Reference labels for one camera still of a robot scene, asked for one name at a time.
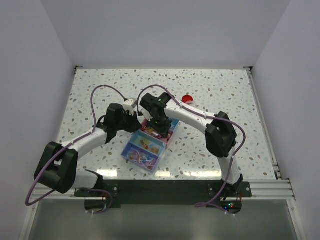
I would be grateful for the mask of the pink candy bin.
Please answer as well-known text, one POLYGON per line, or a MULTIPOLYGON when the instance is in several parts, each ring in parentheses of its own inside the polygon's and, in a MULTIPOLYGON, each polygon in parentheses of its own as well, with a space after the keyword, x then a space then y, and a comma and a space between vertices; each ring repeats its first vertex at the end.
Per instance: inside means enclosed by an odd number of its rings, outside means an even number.
POLYGON ((169 134, 167 137, 162 137, 157 131, 155 131, 153 128, 147 126, 147 123, 148 121, 145 119, 143 120, 142 122, 142 128, 140 129, 143 133, 155 138, 155 139, 158 139, 160 141, 162 141, 163 143, 166 144, 166 146, 168 147, 169 144, 171 143, 172 141, 172 138, 175 134, 175 132, 170 132, 169 131, 169 134))

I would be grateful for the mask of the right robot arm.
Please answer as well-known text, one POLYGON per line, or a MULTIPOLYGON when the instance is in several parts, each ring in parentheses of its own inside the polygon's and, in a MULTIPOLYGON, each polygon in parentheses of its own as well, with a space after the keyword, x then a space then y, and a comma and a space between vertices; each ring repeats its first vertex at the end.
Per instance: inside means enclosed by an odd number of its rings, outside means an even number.
POLYGON ((173 119, 203 133, 207 150, 218 159, 222 180, 225 181, 223 192, 233 197, 241 190, 243 175, 234 156, 237 133, 226 113, 206 113, 176 100, 166 92, 159 97, 147 93, 139 105, 139 112, 148 120, 148 125, 162 137, 169 135, 173 119))

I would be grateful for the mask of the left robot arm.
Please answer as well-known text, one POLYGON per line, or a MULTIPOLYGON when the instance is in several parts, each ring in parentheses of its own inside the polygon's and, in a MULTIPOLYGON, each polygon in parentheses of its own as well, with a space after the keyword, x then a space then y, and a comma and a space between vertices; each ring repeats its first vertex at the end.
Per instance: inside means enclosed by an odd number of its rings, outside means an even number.
POLYGON ((142 128, 133 98, 123 104, 112 103, 95 128, 76 139, 46 145, 34 173, 34 180, 54 191, 65 194, 70 189, 86 189, 92 196, 104 190, 102 176, 91 170, 77 171, 78 160, 94 149, 111 142, 119 131, 134 133, 142 128))

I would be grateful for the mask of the blue end candy bin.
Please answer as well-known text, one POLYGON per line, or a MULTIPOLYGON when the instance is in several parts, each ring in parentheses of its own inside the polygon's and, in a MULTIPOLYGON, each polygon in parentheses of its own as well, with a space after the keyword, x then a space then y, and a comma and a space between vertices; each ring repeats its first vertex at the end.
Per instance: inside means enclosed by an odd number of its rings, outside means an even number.
POLYGON ((169 129, 169 132, 175 133, 177 131, 180 121, 174 118, 170 118, 170 120, 171 120, 171 127, 169 129))

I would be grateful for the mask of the purple candy bin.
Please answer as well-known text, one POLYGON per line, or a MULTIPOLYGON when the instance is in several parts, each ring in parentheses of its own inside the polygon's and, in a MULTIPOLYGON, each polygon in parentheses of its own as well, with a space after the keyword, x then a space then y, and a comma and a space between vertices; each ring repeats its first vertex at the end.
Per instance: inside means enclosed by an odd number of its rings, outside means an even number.
POLYGON ((121 152, 121 156, 125 161, 150 173, 156 170, 162 155, 162 152, 156 154, 130 142, 121 152))

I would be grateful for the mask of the clear plastic jar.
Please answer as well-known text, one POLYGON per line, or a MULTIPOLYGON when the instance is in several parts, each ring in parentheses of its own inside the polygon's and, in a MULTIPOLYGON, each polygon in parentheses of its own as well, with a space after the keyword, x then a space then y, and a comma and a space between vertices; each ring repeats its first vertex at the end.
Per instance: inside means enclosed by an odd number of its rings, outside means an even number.
POLYGON ((197 107, 197 105, 196 105, 196 103, 195 103, 194 101, 187 101, 186 104, 187 104, 188 106, 191 106, 191 107, 194 107, 194 108, 197 107))

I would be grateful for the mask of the red jar lid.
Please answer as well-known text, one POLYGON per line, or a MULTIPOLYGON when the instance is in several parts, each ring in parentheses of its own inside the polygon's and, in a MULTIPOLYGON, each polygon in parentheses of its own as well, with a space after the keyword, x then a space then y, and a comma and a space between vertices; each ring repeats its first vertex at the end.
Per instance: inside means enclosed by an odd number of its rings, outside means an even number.
POLYGON ((190 96, 190 95, 184 95, 181 100, 185 104, 188 104, 188 102, 193 102, 194 101, 193 97, 190 96))

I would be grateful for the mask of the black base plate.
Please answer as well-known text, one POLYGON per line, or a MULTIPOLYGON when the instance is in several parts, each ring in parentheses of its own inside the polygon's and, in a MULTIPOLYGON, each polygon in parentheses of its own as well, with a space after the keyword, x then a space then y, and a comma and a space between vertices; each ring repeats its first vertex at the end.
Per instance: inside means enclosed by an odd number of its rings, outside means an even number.
POLYGON ((224 186, 221 180, 99 180, 94 189, 76 189, 74 195, 94 213, 123 205, 183 205, 237 214, 252 191, 246 181, 224 186))

